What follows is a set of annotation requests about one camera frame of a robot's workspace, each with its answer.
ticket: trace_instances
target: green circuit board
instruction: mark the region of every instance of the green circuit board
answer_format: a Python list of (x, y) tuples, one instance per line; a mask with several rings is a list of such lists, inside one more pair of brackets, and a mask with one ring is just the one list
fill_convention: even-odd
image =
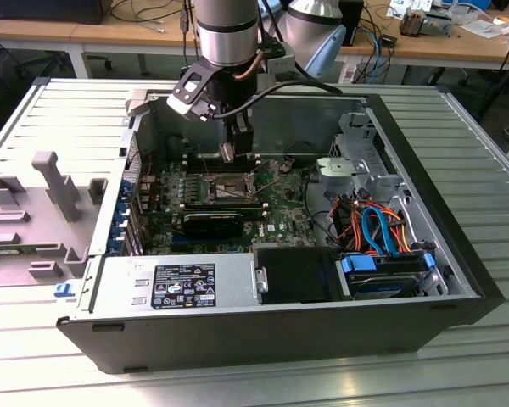
[[(279, 172), (276, 181), (275, 168), (280, 162), (275, 160), (272, 165), (263, 165), (254, 173), (254, 185), (256, 190), (260, 190), (256, 194), (256, 202), (259, 205), (263, 203), (265, 208), (253, 209), (253, 213), (264, 211), (264, 218), (245, 221), (241, 237), (218, 241), (191, 241), (182, 235), (184, 204), (189, 200), (200, 203), (207, 199), (208, 176), (187, 174), (179, 164), (166, 165), (165, 170), (154, 178), (154, 182), (145, 186), (146, 190), (152, 191), (149, 200), (145, 199), (142, 213), (150, 234), (145, 254), (248, 253), (253, 251), (253, 247), (262, 245), (314, 246), (315, 234), (301, 200), (301, 170)], [(212, 173), (210, 177), (218, 180), (241, 175)], [(228, 200), (241, 201), (235, 197), (227, 196)]]

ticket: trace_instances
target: white paper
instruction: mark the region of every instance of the white paper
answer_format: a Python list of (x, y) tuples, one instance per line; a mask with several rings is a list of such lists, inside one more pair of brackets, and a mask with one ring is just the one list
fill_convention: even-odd
[(428, 12), (432, 9), (432, 2), (433, 0), (392, 0), (387, 10), (387, 17), (401, 20), (408, 8)]
[(461, 25), (466, 31), (483, 36), (484, 38), (494, 38), (501, 34), (501, 29), (495, 24), (489, 23), (488, 21), (477, 20), (466, 25)]

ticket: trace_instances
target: slotted metal surface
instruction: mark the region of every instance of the slotted metal surface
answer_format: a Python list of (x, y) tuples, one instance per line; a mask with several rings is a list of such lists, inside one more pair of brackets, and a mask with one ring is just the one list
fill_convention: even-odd
[[(107, 149), (119, 146), (124, 129), (128, 90), (170, 84), (53, 80), (33, 89), (16, 127), (2, 134), (0, 173), (26, 170), (22, 176), (37, 182), (15, 150), (29, 155), (42, 143), (59, 148), (59, 168), (79, 181), (93, 170), (105, 174)], [(344, 90), (381, 95), (506, 296), (500, 308), (474, 326), (450, 329), (417, 354), (108, 376), (54, 328), (71, 303), (57, 304), (52, 287), (0, 288), (0, 405), (509, 405), (505, 156), (435, 89)]]

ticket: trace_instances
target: workbench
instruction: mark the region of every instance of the workbench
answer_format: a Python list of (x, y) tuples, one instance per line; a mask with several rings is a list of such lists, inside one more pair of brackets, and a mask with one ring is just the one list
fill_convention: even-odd
[[(162, 4), (161, 0), (135, 0), (136, 10)], [(374, 22), (383, 33), (398, 38), (392, 58), (394, 65), (422, 65), (437, 67), (460, 67), (478, 69), (499, 69), (509, 48), (509, 36), (485, 39), (456, 27), (451, 38), (421, 36), (410, 38), (400, 35), (397, 19), (388, 19), (385, 4), (389, 0), (366, 2)], [(144, 18), (180, 9), (181, 2), (173, 2), (165, 8), (143, 13)], [(124, 3), (115, 10), (125, 20), (132, 20), (130, 3)], [(112, 16), (106, 17), (101, 25), (74, 23), (53, 23), (41, 21), (1, 21), (0, 42), (7, 48), (64, 51), (70, 55), (78, 78), (91, 77), (86, 53), (135, 53), (158, 55), (182, 55), (182, 33), (179, 29), (179, 14), (164, 19), (163, 24), (154, 25), (165, 33), (150, 30), (143, 25), (124, 22)], [(187, 36), (187, 54), (194, 55), (192, 34)], [(365, 62), (373, 47), (364, 33), (359, 33), (353, 47), (342, 47), (339, 62), (345, 62), (350, 70)]]
[[(0, 176), (43, 186), (30, 162), (57, 149), (76, 185), (109, 173), (132, 88), (172, 81), (42, 81), (0, 132)], [(342, 86), (381, 96), (506, 302), (414, 354), (109, 376), (56, 328), (75, 302), (53, 286), (0, 288), (0, 405), (509, 405), (509, 161), (449, 94), (427, 86)]]

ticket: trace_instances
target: warning label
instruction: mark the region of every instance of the warning label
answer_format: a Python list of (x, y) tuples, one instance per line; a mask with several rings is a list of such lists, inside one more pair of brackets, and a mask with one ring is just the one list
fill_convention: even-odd
[(151, 305), (154, 309), (215, 307), (215, 264), (157, 265)]

